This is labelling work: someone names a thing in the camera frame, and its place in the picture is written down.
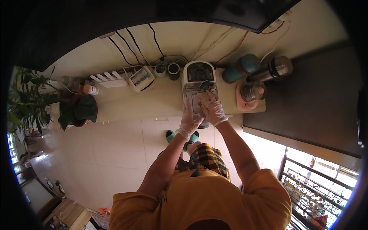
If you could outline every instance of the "brown twisted cord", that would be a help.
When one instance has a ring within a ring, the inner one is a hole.
[[[284,24],[285,21],[282,21],[281,25],[279,27],[277,27],[276,30],[274,31],[271,31],[271,32],[268,32],[268,33],[262,33],[262,34],[270,34],[270,33],[273,33],[273,32],[276,32],[278,29],[280,29],[282,27],[282,25]]]
[[[245,34],[244,34],[244,36],[243,36],[242,40],[240,41],[239,45],[238,45],[235,49],[233,49],[230,53],[228,53],[227,55],[225,55],[225,56],[223,56],[222,58],[220,58],[220,60],[218,60],[215,64],[217,64],[219,61],[221,61],[221,60],[222,60],[222,59],[224,59],[225,57],[229,56],[232,52],[234,52],[235,50],[237,50],[237,49],[240,47],[240,45],[243,43],[243,41],[244,41],[245,37],[247,36],[248,32],[249,32],[249,31],[245,32]]]

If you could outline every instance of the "person's right hand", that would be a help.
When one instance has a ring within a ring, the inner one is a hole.
[[[206,94],[208,97],[203,93],[197,93],[197,97],[202,100],[201,107],[206,120],[216,127],[216,125],[221,122],[227,121],[228,117],[225,116],[225,112],[219,98],[208,90],[206,91]]]

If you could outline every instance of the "pink kettle base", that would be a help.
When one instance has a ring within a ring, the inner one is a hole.
[[[250,102],[245,102],[240,95],[240,88],[242,87],[242,84],[236,86],[236,107],[238,107],[238,110],[243,112],[252,111],[254,108],[258,105],[258,100],[253,100]]]

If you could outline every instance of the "teal thermos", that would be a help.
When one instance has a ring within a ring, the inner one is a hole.
[[[251,75],[257,71],[261,63],[254,54],[247,54],[238,59],[234,64],[222,72],[222,78],[226,83],[234,83],[237,80]]]

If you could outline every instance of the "shirt sleeve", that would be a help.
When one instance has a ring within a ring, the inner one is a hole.
[[[126,192],[114,195],[109,229],[151,229],[156,223],[153,213],[158,201],[139,192]]]
[[[250,177],[243,199],[258,229],[285,230],[291,221],[289,194],[270,169],[259,170]]]

